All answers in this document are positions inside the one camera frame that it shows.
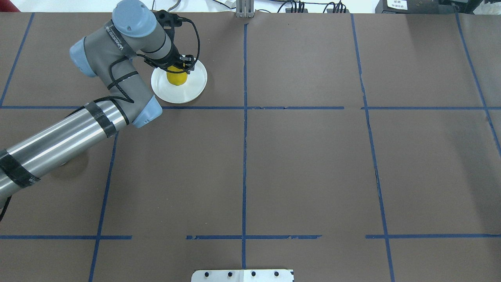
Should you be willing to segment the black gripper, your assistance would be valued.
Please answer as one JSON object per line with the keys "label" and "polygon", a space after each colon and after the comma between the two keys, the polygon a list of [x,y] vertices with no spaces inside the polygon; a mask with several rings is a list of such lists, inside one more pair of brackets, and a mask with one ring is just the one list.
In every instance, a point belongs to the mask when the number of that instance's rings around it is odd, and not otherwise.
{"label": "black gripper", "polygon": [[191,54],[181,55],[176,47],[173,47],[169,54],[161,59],[153,59],[148,55],[150,53],[144,54],[144,62],[152,68],[160,68],[167,72],[168,67],[174,65],[183,69],[187,75],[195,70],[196,57]]}

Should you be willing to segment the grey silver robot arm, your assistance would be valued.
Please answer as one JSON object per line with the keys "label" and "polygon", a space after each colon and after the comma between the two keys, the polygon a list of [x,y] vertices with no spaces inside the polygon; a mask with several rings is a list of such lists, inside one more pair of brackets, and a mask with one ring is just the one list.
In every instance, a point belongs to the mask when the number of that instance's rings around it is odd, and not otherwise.
{"label": "grey silver robot arm", "polygon": [[140,128],[160,116],[161,105],[132,61],[142,57],[153,68],[176,66],[177,74],[189,74],[198,56],[181,55],[174,45],[174,29],[184,22],[193,23],[165,10],[151,11],[139,0],[122,0],[111,20],[77,41],[70,59],[84,75],[99,77],[110,95],[1,150],[1,203],[125,126]]}

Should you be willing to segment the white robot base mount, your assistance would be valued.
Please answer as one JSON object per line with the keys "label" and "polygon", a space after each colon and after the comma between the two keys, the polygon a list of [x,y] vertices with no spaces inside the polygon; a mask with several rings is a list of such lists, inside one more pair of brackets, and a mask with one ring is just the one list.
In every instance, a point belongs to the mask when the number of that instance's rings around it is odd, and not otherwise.
{"label": "white robot base mount", "polygon": [[191,276],[192,282],[294,282],[289,269],[223,269],[199,270]]}

